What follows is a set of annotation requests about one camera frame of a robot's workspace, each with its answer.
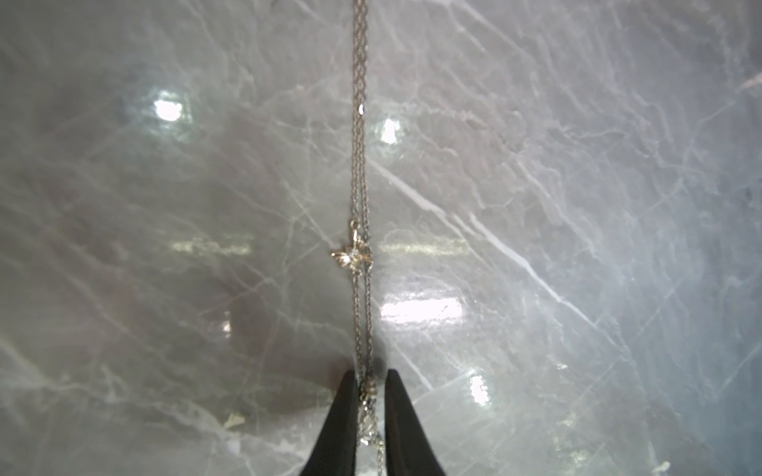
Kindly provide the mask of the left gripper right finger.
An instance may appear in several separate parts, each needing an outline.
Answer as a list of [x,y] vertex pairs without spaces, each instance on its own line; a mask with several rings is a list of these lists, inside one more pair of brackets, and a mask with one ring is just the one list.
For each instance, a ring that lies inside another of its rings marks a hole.
[[384,390],[385,452],[389,476],[445,476],[400,374],[389,369]]

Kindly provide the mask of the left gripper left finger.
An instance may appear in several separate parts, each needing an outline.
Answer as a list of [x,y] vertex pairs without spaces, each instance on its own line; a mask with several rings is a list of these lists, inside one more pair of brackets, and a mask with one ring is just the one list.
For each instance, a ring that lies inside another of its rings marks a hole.
[[355,476],[359,402],[355,373],[349,370],[301,476]]

